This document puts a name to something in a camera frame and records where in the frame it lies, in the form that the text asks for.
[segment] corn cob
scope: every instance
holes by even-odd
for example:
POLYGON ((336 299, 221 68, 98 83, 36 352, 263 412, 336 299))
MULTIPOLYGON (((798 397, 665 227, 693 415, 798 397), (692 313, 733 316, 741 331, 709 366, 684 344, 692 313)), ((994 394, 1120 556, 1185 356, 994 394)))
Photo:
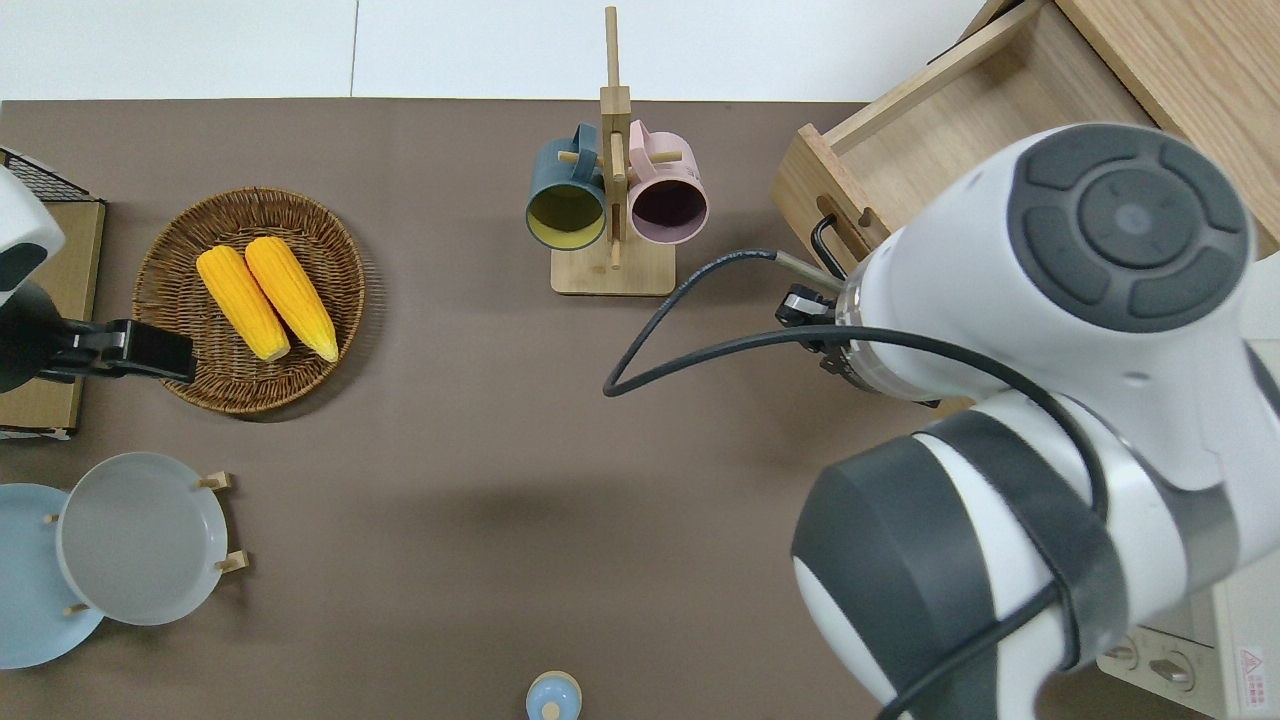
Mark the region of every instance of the corn cob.
POLYGON ((244 259, 293 334, 320 357, 337 361, 338 338, 333 320, 289 246, 278 237, 260 237, 244 249, 244 259))
POLYGON ((253 355, 271 363, 289 351, 284 328, 236 249, 218 245, 204 251, 196 259, 196 270, 253 355))

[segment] control buttons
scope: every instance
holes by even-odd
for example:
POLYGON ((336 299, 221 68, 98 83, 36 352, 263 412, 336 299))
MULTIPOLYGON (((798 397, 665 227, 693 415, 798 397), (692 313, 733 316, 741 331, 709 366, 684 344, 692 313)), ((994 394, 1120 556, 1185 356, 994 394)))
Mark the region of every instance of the control buttons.
POLYGON ((1235 279, 1236 264, 1225 252, 1206 247, 1190 265, 1162 278, 1133 283, 1129 313, 1135 318, 1166 318, 1225 295, 1222 286, 1235 279))
POLYGON ((1170 652, 1160 660, 1152 660, 1147 667, 1183 692, 1196 687, 1196 673, 1192 670, 1192 662, 1180 652, 1170 652))
POLYGON ((1076 209, 1084 240, 1125 268, 1158 268, 1178 258, 1199 231, 1196 195, 1167 174, 1107 173, 1085 188, 1076 209))
POLYGON ((1138 156, 1132 136, 1096 132, 1091 128, 1064 131, 1036 149, 1027 160, 1027 182, 1055 190, 1070 190, 1093 168, 1138 156))
POLYGON ((1222 173, 1201 154, 1185 145, 1166 142, 1160 149, 1160 164, 1196 191, 1210 225, 1230 233, 1244 229, 1244 205, 1222 173))
POLYGON ((1096 305, 1107 292, 1107 272, 1080 250, 1060 208, 1032 208, 1023 215, 1023 232, 1032 255, 1053 282, 1071 297, 1096 305))
POLYGON ((1133 670, 1138 666, 1138 648, 1134 646, 1133 639, 1128 635, 1125 635, 1124 642, 1102 655, 1106 655, 1111 660, 1124 665, 1126 670, 1133 670))

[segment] wooden mug rack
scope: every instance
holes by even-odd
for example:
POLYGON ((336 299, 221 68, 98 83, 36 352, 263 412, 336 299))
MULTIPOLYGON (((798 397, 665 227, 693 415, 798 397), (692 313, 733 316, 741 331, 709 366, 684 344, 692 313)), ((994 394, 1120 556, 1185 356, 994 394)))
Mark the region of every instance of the wooden mug rack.
MULTIPOLYGON (((604 9, 604 40, 609 83, 600 88, 598 160, 604 173, 604 237, 581 250, 552 250, 552 290, 561 295, 664 296, 676 287, 676 249, 639 237, 627 219, 631 88, 618 79, 618 12, 612 5, 604 9)), ((573 161, 577 156, 562 152, 559 159, 573 161)))

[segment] mug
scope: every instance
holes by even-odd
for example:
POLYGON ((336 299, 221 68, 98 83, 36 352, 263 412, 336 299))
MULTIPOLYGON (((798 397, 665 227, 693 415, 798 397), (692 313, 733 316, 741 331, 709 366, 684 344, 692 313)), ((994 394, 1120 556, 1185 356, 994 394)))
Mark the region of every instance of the mug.
POLYGON ((599 131, 580 123, 572 138, 553 140, 538 151, 525 208, 529 232, 552 250, 579 250, 604 234, 604 176, 595 164, 599 131), (561 152, 576 152, 564 163, 561 152))
POLYGON ((628 145, 631 228, 660 245, 685 242, 698 234, 707 224, 707 192, 685 138, 672 132, 649 132, 643 122, 634 120, 628 145), (680 160, 650 159, 671 151, 678 151, 680 160))

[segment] white robotic arm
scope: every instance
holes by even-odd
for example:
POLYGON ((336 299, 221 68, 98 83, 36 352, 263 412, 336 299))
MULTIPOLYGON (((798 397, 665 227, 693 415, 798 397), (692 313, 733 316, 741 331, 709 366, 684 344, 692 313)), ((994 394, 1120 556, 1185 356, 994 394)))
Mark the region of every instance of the white robotic arm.
POLYGON ((0 168, 0 307, 65 242, 40 200, 0 168))
POLYGON ((911 708, 1029 719, 1055 667, 1280 544, 1280 392, 1240 333, 1253 254, 1248 213, 1199 152, 1084 124, 996 154, 859 266, 837 324, 1018 369, 1068 406, 1106 478, 1098 516, 1075 447, 1021 395, 952 360, 852 342, 860 386, 978 401, 828 468, 800 518, 801 594, 882 701, 1030 609, 911 708))
POLYGON ((0 392, 32 378, 140 374, 195 379, 189 338, 138 323, 63 319, 32 273, 63 249, 65 236, 40 200, 0 168, 0 392))

